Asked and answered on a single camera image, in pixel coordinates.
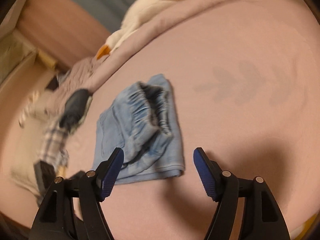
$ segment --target blue gripper pad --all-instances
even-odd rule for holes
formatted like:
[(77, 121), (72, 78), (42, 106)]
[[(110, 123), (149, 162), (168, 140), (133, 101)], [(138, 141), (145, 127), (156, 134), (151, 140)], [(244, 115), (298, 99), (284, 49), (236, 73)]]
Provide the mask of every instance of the blue gripper pad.
[(214, 167), (211, 164), (209, 158), (205, 155), (202, 148), (196, 148), (193, 151), (193, 162), (196, 166), (204, 189), (209, 197), (211, 197), (214, 201), (218, 199), (218, 192), (217, 192), (217, 180), (220, 178), (214, 175)]
[(123, 150), (121, 148), (116, 148), (114, 152), (111, 154), (110, 158), (107, 160), (107, 162), (109, 161), (110, 163), (107, 166), (107, 172), (105, 173), (105, 176), (99, 179), (99, 181), (102, 182), (102, 184), (100, 185), (101, 186), (100, 197), (102, 201), (106, 197), (110, 196), (113, 186), (119, 175), (119, 172), (124, 162)]

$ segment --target bed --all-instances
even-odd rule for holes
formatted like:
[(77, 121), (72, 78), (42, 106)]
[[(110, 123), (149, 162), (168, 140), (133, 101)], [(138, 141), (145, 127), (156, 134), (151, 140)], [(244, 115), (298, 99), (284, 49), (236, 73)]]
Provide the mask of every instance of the bed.
[[(204, 237), (215, 205), (193, 166), (199, 146), (239, 177), (262, 176), (289, 231), (318, 211), (320, 27), (300, 2), (184, 0), (143, 25), (78, 84), (93, 101), (67, 141), (67, 177), (91, 168), (97, 119), (124, 88), (163, 73), (174, 89), (185, 174), (116, 186), (102, 209), (117, 239)], [(59, 112), (71, 92), (57, 90), (48, 108)], [(35, 205), (26, 208), (31, 201), (29, 195), (17, 204), (23, 219), (14, 214), (28, 226), (36, 213)]]

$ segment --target metal screw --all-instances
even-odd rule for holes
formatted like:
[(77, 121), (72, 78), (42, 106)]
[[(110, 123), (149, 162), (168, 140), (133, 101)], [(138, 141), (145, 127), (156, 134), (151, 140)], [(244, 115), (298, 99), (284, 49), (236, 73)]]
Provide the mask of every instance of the metal screw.
[(87, 177), (93, 177), (94, 175), (96, 175), (96, 172), (95, 171), (88, 171), (87, 173)]
[(231, 172), (230, 171), (223, 171), (222, 175), (225, 177), (230, 177), (231, 176)]
[(58, 183), (60, 183), (61, 181), (62, 181), (62, 177), (56, 177), (56, 178), (54, 179), (55, 184), (58, 184)]
[(259, 182), (259, 183), (264, 182), (263, 178), (261, 178), (261, 177), (256, 177), (256, 181)]

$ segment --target plaid shirt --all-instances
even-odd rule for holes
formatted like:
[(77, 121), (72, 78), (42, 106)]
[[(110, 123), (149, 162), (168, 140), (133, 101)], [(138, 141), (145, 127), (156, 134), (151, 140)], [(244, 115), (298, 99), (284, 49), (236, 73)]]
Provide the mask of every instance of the plaid shirt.
[(68, 131), (59, 127), (59, 120), (49, 123), (44, 132), (43, 141), (38, 151), (38, 158), (54, 167), (55, 172), (60, 166), (67, 166), (69, 154), (64, 149)]

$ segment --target wooden floor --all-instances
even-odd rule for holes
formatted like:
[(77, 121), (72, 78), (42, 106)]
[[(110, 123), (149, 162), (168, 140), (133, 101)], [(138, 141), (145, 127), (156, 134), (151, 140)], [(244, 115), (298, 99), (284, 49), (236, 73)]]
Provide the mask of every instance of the wooden floor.
[(1, 91), (0, 100), (0, 212), (21, 225), (31, 227), (37, 212), (35, 197), (10, 180), (10, 166), (16, 142), (21, 135), (18, 118), (27, 96), (44, 89), (54, 73), (36, 63), (21, 70), (10, 89)]

